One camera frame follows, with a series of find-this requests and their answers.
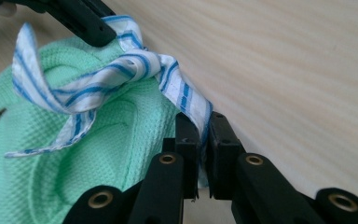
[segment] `mint green cloth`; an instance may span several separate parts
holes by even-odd
[[[74,37],[41,49],[53,87],[95,71],[122,54],[115,40],[96,49]],[[0,75],[0,223],[62,223],[86,190],[109,185],[122,190],[141,180],[172,137],[175,106],[154,78],[123,86],[97,113],[88,135],[52,154],[5,159],[8,151],[42,147],[54,140],[66,115],[48,112],[14,94],[11,69]]]

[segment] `striped ribbon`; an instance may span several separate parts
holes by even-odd
[[[98,107],[121,85],[152,76],[156,77],[162,94],[196,125],[205,144],[212,104],[184,81],[178,62],[172,56],[147,51],[140,29],[131,17],[106,17],[104,21],[117,32],[125,53],[106,67],[58,89],[52,89],[46,82],[31,26],[27,23],[22,26],[12,64],[15,92],[46,110],[70,116],[50,146],[8,152],[5,157],[49,153],[73,145],[90,130]]]

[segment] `black clamp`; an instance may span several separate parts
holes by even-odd
[[[72,207],[64,224],[180,224],[183,200],[195,199],[199,136],[191,121],[176,116],[175,138],[150,163],[132,188],[99,186]],[[266,157],[247,153],[225,116],[210,120],[206,169],[211,197],[231,200],[238,224],[358,223],[358,197],[342,189],[321,189],[313,200],[297,192]]]
[[[0,0],[29,7],[38,13],[49,13],[72,33],[93,47],[103,47],[116,38],[116,32],[102,17],[113,12],[101,0]]]

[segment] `beige surface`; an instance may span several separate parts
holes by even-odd
[[[246,149],[269,157],[299,191],[313,197],[334,186],[358,195],[358,1],[108,5],[139,22],[150,49],[174,55]],[[25,21],[42,44],[70,35],[23,8],[0,18],[0,71]],[[229,203],[205,212],[205,201],[186,204],[185,223],[233,222]]]

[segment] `wood grain surface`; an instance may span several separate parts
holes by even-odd
[[[358,1],[105,3],[138,21],[151,50],[175,56],[245,148],[270,158],[297,190],[358,195]],[[0,17],[0,71],[26,21],[41,45],[71,35],[28,8]],[[229,202],[201,196],[186,202],[185,223],[234,222]]]

